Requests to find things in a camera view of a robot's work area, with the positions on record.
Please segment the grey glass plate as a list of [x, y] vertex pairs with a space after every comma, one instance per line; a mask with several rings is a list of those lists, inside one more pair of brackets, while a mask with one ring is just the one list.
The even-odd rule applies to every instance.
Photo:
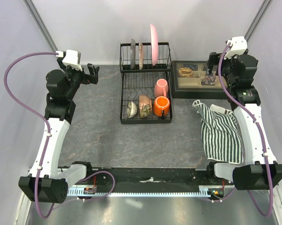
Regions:
[[136, 65], [136, 42], [132, 38], [130, 45], [130, 69], [134, 69]]

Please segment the speckled cream plate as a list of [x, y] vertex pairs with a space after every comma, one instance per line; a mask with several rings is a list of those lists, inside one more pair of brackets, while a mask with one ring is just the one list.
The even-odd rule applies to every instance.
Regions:
[[143, 69], [143, 63], [144, 63], [144, 56], [143, 56], [143, 44], [139, 43], [139, 69]]

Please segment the pink patterned bowl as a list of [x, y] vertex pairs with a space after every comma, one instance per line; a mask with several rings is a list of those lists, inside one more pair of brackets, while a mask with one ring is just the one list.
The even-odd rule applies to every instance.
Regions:
[[139, 95], [139, 115], [140, 118], [147, 117], [152, 112], [152, 101], [146, 95]]

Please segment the pink plate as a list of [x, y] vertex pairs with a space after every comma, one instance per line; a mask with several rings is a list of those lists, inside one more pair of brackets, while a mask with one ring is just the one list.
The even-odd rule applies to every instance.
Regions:
[[158, 63], [158, 35], [154, 25], [150, 25], [151, 34], [151, 49], [152, 49], [152, 65], [155, 66]]

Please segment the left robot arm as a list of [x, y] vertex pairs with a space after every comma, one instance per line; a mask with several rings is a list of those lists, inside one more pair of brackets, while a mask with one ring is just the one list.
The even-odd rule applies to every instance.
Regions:
[[28, 176], [19, 179], [18, 186], [32, 202], [63, 203], [68, 189], [79, 181], [90, 184], [93, 172], [89, 162], [74, 162], [58, 172], [58, 161], [76, 104], [73, 98], [80, 85], [97, 84], [99, 67], [88, 64], [83, 69], [62, 66], [46, 75], [45, 128], [36, 160]]

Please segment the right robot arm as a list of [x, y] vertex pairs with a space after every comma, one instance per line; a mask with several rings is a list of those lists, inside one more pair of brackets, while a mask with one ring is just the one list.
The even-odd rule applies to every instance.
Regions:
[[244, 165], [215, 163], [205, 173], [206, 181], [217, 184], [222, 178], [234, 183], [237, 190], [269, 190], [282, 180], [282, 164], [267, 141], [261, 117], [261, 101], [252, 85], [258, 60], [247, 53], [221, 60], [212, 52], [207, 61], [208, 72], [217, 67], [217, 75], [224, 77], [231, 108], [239, 124], [244, 143]]

